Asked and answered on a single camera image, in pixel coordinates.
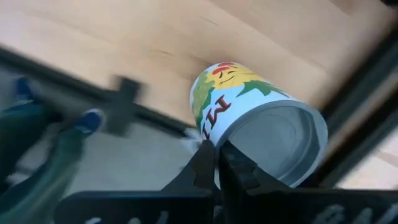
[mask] tin can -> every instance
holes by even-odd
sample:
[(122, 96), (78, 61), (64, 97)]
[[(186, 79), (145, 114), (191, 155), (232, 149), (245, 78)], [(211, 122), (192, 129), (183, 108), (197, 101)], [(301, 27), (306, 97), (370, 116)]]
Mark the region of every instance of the tin can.
[(203, 139), (216, 149), (229, 140), (291, 187), (315, 170), (327, 148), (319, 111), (235, 62), (202, 72), (191, 88), (190, 105)]

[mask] food can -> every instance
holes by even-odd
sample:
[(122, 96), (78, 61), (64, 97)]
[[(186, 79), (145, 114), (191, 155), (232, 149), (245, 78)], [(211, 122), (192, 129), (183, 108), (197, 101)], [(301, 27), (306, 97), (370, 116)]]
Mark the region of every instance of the food can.
[(319, 111), (235, 62), (202, 72), (191, 88), (190, 106), (203, 139), (217, 150), (229, 140), (291, 187), (315, 170), (327, 148)]

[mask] jeans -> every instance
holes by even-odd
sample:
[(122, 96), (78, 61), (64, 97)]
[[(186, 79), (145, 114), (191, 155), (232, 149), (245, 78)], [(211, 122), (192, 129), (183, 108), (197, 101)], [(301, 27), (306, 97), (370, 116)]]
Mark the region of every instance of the jeans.
[[(43, 135), (53, 113), (38, 104), (15, 106), (0, 113), (0, 181)], [(83, 155), (85, 136), (78, 129), (61, 131), (45, 164), (27, 180), (0, 195), (0, 223), (50, 223)]]

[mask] shoe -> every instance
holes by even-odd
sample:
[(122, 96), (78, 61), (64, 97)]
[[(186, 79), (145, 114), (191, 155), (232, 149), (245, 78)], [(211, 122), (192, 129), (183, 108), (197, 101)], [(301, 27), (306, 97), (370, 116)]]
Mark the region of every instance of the shoe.
[(74, 125), (74, 128), (79, 129), (88, 137), (95, 132), (100, 131), (106, 122), (106, 116), (100, 109), (91, 109), (83, 113)]
[(15, 97), (17, 105), (24, 105), (37, 101), (37, 97), (30, 87), (30, 82), (28, 78), (21, 77), (16, 80)]

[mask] can lid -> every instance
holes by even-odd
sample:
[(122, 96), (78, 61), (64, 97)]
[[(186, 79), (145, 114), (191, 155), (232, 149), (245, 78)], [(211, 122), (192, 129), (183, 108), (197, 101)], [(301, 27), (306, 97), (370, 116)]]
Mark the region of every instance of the can lid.
[(296, 187), (327, 148), (327, 128), (317, 110), (299, 101), (275, 101), (240, 117), (226, 137), (268, 174)]

